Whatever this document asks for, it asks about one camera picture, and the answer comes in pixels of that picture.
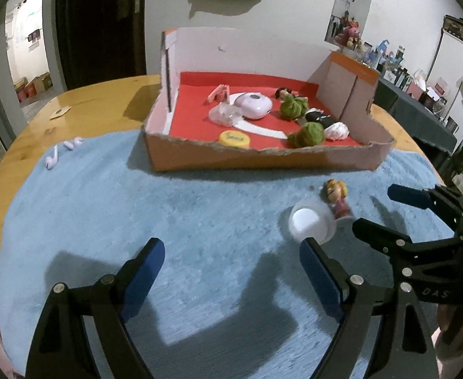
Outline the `person right hand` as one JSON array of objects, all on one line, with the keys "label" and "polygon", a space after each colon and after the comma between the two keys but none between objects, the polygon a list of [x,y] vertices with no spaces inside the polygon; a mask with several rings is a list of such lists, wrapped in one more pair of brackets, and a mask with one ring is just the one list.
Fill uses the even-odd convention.
[{"label": "person right hand", "polygon": [[442,340],[442,336],[449,329],[455,315],[456,307],[454,306],[441,304],[438,307],[439,327],[432,334],[431,339],[435,348],[440,378],[456,378],[463,372],[463,326],[450,345]]}]

